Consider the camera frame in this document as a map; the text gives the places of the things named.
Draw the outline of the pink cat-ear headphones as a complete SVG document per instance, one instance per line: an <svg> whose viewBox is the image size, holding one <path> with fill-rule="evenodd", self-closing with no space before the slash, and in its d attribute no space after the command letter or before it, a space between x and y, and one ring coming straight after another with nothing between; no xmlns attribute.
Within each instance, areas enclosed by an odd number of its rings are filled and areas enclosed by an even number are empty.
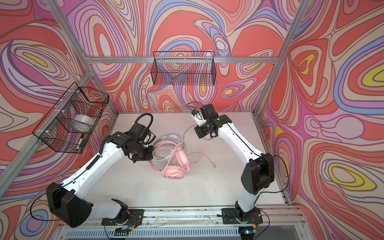
<svg viewBox="0 0 384 240"><path fill-rule="evenodd" d="M191 162L189 161L185 151L182 149L182 143L174 143L172 141L162 141L155 144L155 150L162 149L163 145L171 145L171 148L166 148L166 150L170 150L171 153L168 155L169 158L167 160L167 164L164 166L162 170L156 167L153 163L153 159L149 161L150 169L158 175L161 175L165 179L171 180L181 180L185 177L187 173L190 172Z"/></svg>

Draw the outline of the aluminium front rail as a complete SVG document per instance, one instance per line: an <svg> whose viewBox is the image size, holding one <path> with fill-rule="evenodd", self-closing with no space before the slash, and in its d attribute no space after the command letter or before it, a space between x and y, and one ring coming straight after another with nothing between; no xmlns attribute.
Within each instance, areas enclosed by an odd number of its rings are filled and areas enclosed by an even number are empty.
<svg viewBox="0 0 384 240"><path fill-rule="evenodd" d="M129 209L130 225L140 227L213 227L213 226L295 226L305 225L297 207L261 205L241 219L234 206L148 207Z"/></svg>

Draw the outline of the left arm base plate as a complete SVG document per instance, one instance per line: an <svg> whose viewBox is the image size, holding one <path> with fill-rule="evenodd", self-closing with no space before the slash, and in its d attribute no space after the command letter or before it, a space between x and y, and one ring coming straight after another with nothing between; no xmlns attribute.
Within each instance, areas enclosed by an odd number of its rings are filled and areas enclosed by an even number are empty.
<svg viewBox="0 0 384 240"><path fill-rule="evenodd" d="M121 210L113 219L103 218L102 226L137 227L143 222L144 212L144 209Z"/></svg>

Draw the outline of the white headphones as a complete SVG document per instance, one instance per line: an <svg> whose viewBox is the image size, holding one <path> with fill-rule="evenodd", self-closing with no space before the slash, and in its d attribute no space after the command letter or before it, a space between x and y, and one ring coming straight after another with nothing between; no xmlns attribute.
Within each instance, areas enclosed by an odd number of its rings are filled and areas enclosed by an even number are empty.
<svg viewBox="0 0 384 240"><path fill-rule="evenodd" d="M162 136L158 139L155 140L154 142L154 146L155 144L159 143L159 142L162 142L162 141L172 141L176 144L178 143L181 143L182 140L180 139L180 137L176 134L168 134L168 135L165 135L165 136ZM162 146L162 149L160 150L155 150L154 153L153 153L153 157L155 158L153 160L153 163L156 167L158 167L160 170L162 170L164 168L164 166L167 164L167 160L169 158L169 154L171 153L171 151L168 149L166 150L166 148L171 148L172 146L171 145L163 145Z"/></svg>

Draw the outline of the white tape roll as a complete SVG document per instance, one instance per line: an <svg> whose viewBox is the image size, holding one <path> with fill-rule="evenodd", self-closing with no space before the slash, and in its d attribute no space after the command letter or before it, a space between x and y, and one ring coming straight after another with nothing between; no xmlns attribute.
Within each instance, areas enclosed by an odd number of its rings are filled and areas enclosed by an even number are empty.
<svg viewBox="0 0 384 240"><path fill-rule="evenodd" d="M91 117L77 114L72 118L70 126L74 131L85 134L92 130L94 124L95 121Z"/></svg>

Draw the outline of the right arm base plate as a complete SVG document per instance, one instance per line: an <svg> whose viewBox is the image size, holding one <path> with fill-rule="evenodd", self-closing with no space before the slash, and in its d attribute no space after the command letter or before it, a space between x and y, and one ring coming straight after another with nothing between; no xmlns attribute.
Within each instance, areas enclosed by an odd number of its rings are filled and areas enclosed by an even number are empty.
<svg viewBox="0 0 384 240"><path fill-rule="evenodd" d="M253 208L248 212L243 212L240 208L223 208L218 217L222 218L225 225L254 224L258 226L263 223L259 208Z"/></svg>

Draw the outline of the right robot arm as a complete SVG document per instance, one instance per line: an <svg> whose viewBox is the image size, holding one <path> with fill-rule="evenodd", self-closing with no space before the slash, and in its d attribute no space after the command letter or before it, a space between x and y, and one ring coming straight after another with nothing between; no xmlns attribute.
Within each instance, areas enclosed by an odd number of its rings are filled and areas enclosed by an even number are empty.
<svg viewBox="0 0 384 240"><path fill-rule="evenodd" d="M244 169L240 177L243 186L241 197L236 201L233 209L222 209L224 224L253 224L263 222L261 210L256 207L257 200L262 194L282 193L288 187L279 191L266 191L275 180L275 158L278 155L262 153L256 149L235 127L232 120L226 116L215 114L213 117L193 117L197 126L195 133L200 139L207 135L211 138L219 137L237 154Z"/></svg>

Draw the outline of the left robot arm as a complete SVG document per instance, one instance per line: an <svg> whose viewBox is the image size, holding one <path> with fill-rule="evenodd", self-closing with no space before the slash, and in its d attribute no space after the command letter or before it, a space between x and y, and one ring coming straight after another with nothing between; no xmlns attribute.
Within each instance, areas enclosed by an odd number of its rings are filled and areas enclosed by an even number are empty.
<svg viewBox="0 0 384 240"><path fill-rule="evenodd" d="M153 159L154 146L135 136L116 132L106 136L99 151L77 172L60 184L51 183L45 194L50 212L71 228L88 220L101 219L104 225L128 225L131 216L127 204L112 199L109 203L92 203L87 194L97 180L117 161L129 157L134 163Z"/></svg>

